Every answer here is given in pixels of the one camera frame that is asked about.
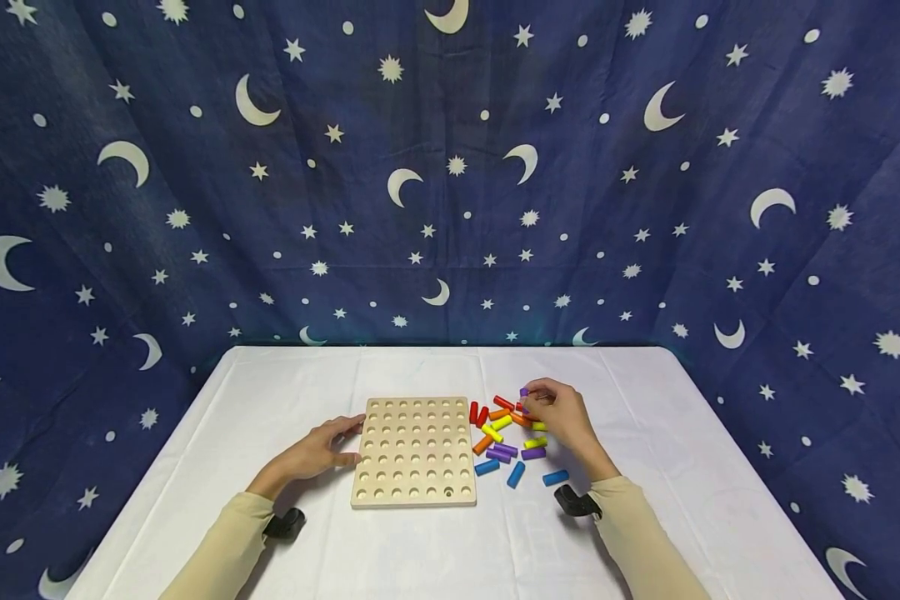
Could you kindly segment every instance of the hand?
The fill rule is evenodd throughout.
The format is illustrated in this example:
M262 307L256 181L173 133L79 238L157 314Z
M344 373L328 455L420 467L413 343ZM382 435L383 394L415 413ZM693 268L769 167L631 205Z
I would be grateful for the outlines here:
M590 424L580 392L549 377L534 379L521 398L530 414L547 425L547 431L583 463L591 481L616 478L619 470L603 449Z
M294 479L315 478L332 467L351 467L360 461L355 452L337 452L333 446L354 436L363 429L366 415L336 417L314 427L304 438L273 457L261 469L247 491L276 499L283 488Z

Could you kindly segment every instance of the left hand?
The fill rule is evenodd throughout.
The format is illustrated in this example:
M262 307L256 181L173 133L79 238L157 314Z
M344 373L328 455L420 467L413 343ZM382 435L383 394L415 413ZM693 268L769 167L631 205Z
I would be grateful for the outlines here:
M331 467L351 467L360 461L355 452L337 452L333 444L361 432L366 415L336 417L310 430L304 438L273 457L247 488L275 499L294 479L315 478Z

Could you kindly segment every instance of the beige sleeve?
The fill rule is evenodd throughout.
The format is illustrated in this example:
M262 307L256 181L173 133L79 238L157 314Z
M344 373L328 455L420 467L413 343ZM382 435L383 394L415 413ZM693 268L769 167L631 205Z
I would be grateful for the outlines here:
M603 479L593 484L590 498L603 511L597 530L633 600L709 600L638 485L625 477Z
M233 600L264 550L273 500L240 492L223 507L161 600Z

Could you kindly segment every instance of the white tablecloth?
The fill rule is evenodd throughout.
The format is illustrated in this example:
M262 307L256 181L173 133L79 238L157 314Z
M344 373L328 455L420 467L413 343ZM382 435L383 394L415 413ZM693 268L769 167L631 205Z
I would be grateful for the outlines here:
M552 377L587 399L623 473L712 598L841 596L670 352L661 348L236 347L223 356L71 590L70 600L157 598L274 454L370 397L516 399ZM357 441L351 441L356 449ZM551 443L477 480L476 507L354 511L352 475L296 488L293 545L271 543L245 598L627 598L589 518L565 517L541 474L572 457Z

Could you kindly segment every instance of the backdrop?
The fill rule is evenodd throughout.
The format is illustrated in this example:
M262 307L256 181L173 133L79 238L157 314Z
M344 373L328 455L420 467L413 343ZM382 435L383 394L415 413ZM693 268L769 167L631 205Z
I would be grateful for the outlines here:
M261 342L670 348L900 598L900 2L0 0L0 598Z

